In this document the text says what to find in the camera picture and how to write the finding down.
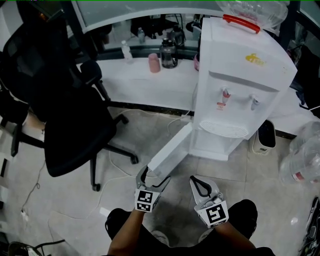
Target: water dispenser door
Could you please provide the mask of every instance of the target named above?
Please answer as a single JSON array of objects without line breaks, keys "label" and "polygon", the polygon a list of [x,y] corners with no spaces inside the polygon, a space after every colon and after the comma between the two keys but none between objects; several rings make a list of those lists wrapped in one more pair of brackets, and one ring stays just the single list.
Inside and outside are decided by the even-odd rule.
[{"label": "water dispenser door", "polygon": [[185,125],[149,162],[148,167],[160,179],[171,171],[189,154],[192,123]]}]

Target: trash can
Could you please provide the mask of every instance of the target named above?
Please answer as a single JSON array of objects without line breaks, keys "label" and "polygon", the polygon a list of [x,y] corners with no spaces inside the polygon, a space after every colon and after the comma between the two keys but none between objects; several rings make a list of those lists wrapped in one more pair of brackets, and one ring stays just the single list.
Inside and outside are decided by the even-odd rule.
[{"label": "trash can", "polygon": [[249,140],[249,150],[257,155],[266,156],[276,147],[276,131],[274,124],[265,120]]}]

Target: pink cup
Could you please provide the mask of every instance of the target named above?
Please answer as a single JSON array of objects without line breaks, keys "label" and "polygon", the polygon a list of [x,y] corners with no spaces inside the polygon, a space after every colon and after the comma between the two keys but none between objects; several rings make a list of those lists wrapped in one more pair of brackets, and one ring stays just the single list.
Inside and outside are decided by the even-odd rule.
[{"label": "pink cup", "polygon": [[160,71],[160,61],[156,53],[151,53],[148,56],[149,68],[152,73],[158,73]]}]

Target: chair wheel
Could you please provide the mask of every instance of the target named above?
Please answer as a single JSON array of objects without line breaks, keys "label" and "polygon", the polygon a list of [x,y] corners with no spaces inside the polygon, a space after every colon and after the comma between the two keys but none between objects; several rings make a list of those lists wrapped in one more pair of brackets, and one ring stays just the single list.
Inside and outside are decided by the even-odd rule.
[{"label": "chair wheel", "polygon": [[99,191],[100,191],[100,188],[101,188],[100,184],[95,184],[95,185],[92,186],[92,190],[93,190],[93,191],[99,192]]},{"label": "chair wheel", "polygon": [[124,125],[127,124],[127,123],[129,123],[129,119],[126,118],[125,116],[123,116],[123,118],[122,118],[122,123],[123,123]]},{"label": "chair wheel", "polygon": [[131,164],[133,164],[133,165],[139,163],[139,159],[138,159],[138,157],[136,155],[131,157],[130,161],[131,161]]}]

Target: yellow logo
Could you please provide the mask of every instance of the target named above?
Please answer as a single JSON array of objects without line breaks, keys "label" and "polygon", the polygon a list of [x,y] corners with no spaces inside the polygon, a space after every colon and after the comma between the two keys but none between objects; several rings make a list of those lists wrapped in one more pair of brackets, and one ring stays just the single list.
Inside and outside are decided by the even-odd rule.
[{"label": "yellow logo", "polygon": [[259,65],[259,66],[263,66],[263,65],[265,64],[265,62],[264,62],[263,60],[261,60],[260,58],[257,57],[257,54],[256,54],[256,53],[252,53],[251,55],[245,56],[245,59],[246,59],[248,62],[257,64],[257,65]]}]

